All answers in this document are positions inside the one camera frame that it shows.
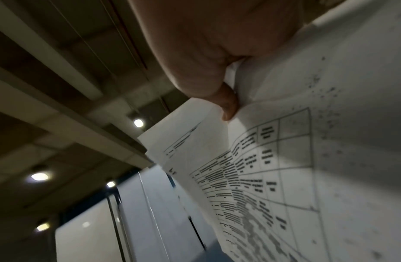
ceiling light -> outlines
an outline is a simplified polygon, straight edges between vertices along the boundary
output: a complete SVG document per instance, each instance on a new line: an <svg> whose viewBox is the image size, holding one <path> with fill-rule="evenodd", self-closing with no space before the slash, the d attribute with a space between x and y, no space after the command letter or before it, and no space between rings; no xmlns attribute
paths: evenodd
<svg viewBox="0 0 401 262"><path fill-rule="evenodd" d="M35 173L31 175L31 178L35 181L46 181L49 179L49 176L45 173Z"/></svg>
<svg viewBox="0 0 401 262"><path fill-rule="evenodd" d="M107 186L110 187L110 188L111 188L111 187L115 187L114 181L108 182L108 183L107 183Z"/></svg>
<svg viewBox="0 0 401 262"><path fill-rule="evenodd" d="M134 124L135 124L137 127L142 127L142 126L144 126L144 123L143 123L143 121L142 121L141 119L136 119L136 120L134 121Z"/></svg>
<svg viewBox="0 0 401 262"><path fill-rule="evenodd" d="M36 230L37 230L38 232L41 232L41 231L47 230L49 227L50 227L50 226L49 226L49 223L43 223L43 224L39 225L39 226L36 228Z"/></svg>

white paper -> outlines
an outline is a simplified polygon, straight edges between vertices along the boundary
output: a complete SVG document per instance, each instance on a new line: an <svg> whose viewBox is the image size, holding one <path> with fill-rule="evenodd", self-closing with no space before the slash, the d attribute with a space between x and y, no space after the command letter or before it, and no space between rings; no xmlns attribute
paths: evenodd
<svg viewBox="0 0 401 262"><path fill-rule="evenodd" d="M235 89L234 120L211 111L161 163L224 252L401 261L401 0L346 1L245 61Z"/></svg>

concrete ceiling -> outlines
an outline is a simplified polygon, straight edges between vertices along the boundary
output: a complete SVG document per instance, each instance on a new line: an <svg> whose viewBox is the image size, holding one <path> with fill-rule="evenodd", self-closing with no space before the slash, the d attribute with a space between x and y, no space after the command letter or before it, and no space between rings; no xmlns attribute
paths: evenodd
<svg viewBox="0 0 401 262"><path fill-rule="evenodd" d="M305 9L308 22L328 10L317 0ZM0 0L0 244L150 166L136 138L187 99L127 0ZM51 180L28 183L38 164Z"/></svg>

